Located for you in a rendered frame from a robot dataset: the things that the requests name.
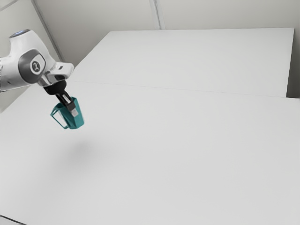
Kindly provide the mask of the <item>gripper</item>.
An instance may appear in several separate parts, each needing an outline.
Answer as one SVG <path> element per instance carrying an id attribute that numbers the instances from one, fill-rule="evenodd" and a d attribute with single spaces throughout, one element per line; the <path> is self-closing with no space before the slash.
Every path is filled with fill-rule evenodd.
<path id="1" fill-rule="evenodd" d="M 74 100 L 65 91 L 66 86 L 66 80 L 61 80 L 50 86 L 44 87 L 44 90 L 49 95 L 56 95 L 57 99 L 59 100 L 59 108 L 67 109 L 73 117 L 76 117 L 78 115 L 78 111 L 76 109 Z"/>

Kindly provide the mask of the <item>teal faceted mug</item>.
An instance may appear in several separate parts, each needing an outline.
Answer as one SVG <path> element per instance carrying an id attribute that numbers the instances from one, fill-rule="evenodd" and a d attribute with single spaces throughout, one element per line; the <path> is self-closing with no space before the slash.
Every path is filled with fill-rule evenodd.
<path id="1" fill-rule="evenodd" d="M 78 129 L 84 124 L 83 115 L 78 103 L 77 98 L 71 97 L 72 103 L 74 103 L 75 108 L 72 112 L 68 110 L 66 106 L 62 103 L 58 103 L 52 110 L 50 116 L 63 128 L 63 129 Z M 56 114 L 59 114 L 60 117 L 65 122 L 65 125 L 61 124 L 57 118 Z"/>

